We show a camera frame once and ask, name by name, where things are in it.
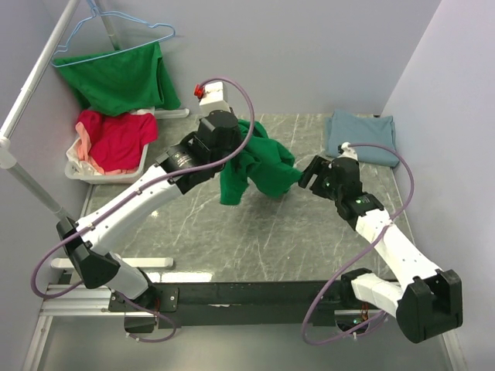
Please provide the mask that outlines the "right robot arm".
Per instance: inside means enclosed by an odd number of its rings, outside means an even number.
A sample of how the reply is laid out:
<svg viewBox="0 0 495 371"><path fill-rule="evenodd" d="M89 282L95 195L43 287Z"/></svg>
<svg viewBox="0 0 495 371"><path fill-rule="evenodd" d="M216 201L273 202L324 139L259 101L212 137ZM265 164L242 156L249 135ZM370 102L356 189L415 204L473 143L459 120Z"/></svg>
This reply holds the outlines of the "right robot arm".
<svg viewBox="0 0 495 371"><path fill-rule="evenodd" d="M355 158L315 156L299 186L334 202L339 216L379 254L396 281L365 268L339 275L340 301L348 308L366 302L396 318L405 337L420 343L463 324L459 275L425 257L395 225L389 212L363 190Z"/></svg>

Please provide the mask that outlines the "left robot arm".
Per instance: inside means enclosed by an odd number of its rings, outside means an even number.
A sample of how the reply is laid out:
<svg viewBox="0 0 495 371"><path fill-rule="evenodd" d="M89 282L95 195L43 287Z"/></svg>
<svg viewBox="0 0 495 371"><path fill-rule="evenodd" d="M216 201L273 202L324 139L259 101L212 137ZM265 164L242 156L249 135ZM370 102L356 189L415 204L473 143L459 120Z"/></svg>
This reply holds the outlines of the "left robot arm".
<svg viewBox="0 0 495 371"><path fill-rule="evenodd" d="M221 159L240 144L237 118L228 111L213 111L115 199L78 221L59 223L58 232L68 240L64 250L84 286L106 286L127 297L136 310L150 308L155 300L151 283L114 253L118 240L159 207L212 179L223 168Z"/></svg>

